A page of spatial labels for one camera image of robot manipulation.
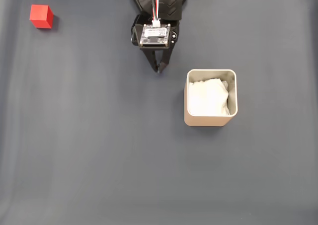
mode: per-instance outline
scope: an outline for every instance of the cable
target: cable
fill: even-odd
[[[153,19],[158,20],[156,16],[156,0],[152,0],[152,3],[153,3]]]
[[[158,19],[159,18],[159,0],[156,0],[156,15]]]

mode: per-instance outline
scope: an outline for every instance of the beige box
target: beige box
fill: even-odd
[[[226,80],[229,84],[228,108],[230,115],[192,115],[189,112],[188,87],[190,82],[206,81],[212,78]],[[237,75],[233,70],[191,70],[184,87],[184,122],[188,126],[224,126],[238,112]]]

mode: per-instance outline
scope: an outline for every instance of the container rim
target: container rim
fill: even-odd
[[[230,69],[192,69],[188,72],[187,74],[187,87],[189,86],[189,74],[192,71],[228,71],[228,72],[232,72],[234,74],[234,81],[235,81],[235,113],[233,113],[232,115],[193,115],[192,113],[190,113],[189,111],[189,90],[187,90],[187,111],[188,113],[193,116],[193,117],[234,117],[237,113],[238,113],[238,87],[237,87],[237,74]]]

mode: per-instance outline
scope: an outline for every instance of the white tissue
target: white tissue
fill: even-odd
[[[229,115],[228,83],[219,78],[189,83],[189,111],[192,115]]]

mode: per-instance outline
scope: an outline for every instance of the red cube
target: red cube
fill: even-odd
[[[30,21],[35,28],[52,29],[53,13],[48,5],[32,5]]]

